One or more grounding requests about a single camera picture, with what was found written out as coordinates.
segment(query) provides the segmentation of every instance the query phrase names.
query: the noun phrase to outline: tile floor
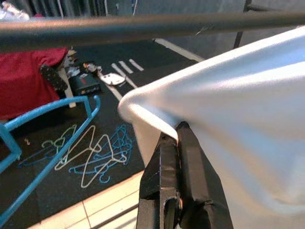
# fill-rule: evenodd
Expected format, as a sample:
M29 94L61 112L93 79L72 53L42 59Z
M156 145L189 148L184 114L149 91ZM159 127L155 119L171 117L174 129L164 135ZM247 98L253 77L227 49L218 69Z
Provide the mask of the tile floor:
M77 203L28 229L90 229L136 205L143 172ZM99 229L133 229L138 209Z

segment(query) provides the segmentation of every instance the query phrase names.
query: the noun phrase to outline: red blanket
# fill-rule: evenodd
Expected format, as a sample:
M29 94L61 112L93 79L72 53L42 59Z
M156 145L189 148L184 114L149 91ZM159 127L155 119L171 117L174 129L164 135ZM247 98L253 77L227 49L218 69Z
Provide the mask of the red blanket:
M15 118L59 99L39 68L43 63L60 63L67 51L59 48L0 54L0 120Z

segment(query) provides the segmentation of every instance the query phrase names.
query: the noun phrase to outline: white cloth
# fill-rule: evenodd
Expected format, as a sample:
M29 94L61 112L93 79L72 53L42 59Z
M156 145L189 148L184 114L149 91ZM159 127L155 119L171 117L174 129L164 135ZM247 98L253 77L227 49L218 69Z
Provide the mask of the white cloth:
M305 228L305 27L173 73L123 97L147 165L160 131L190 124L235 229Z

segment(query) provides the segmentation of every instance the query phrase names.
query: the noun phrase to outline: gray metal rod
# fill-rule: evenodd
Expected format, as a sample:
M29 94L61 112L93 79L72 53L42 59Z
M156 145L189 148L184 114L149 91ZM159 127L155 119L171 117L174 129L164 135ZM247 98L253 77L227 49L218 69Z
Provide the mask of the gray metal rod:
M147 15L0 22L0 52L305 24L303 12Z

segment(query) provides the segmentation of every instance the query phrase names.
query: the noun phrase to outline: black floor mat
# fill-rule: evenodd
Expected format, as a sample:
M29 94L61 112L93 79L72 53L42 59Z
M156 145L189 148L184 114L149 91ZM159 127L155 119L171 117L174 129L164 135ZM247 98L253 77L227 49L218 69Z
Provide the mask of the black floor mat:
M116 63L123 70L118 62L124 61L134 71L132 74L125 73L137 86L145 85L196 63L153 41L81 47L76 48L76 51L76 57L79 62L95 61L97 65L102 66L103 74L115 73L115 70L111 67L112 63ZM135 60L144 68L144 71L140 72L134 68L129 59ZM101 83L101 87L102 94L100 94L100 98L102 106L97 116L90 123L90 125L96 126L95 141L102 134L111 136L116 128L121 125L125 125L128 128L129 136L134 138L131 125L125 123L117 113L118 100L103 83ZM127 84L122 86L119 91L124 95L131 89L132 87ZM93 98L90 98L90 103L91 107L94 107ZM73 124L79 126L85 117L86 113L83 105L78 104L77 107L72 109L65 107L47 113L14 130L13 135L23 150L21 160L40 150L41 144L45 140L54 141ZM88 135L83 140L87 143L90 138L91 136ZM87 145L84 143L80 148L85 148ZM0 160L2 160L8 153L3 143L0 144L0 152ZM81 188L81 175L69 173L69 168L84 163L87 156L88 153L71 162L60 171L51 171L3 228L18 229L29 227L143 170L141 155L136 143L134 143L128 165L117 164L107 171L103 179L106 180L110 177L109 183L102 184L97 177L88 188ZM22 168L17 168L18 162L16 162L0 175L1 213L49 161L49 159L45 159L32 166Z

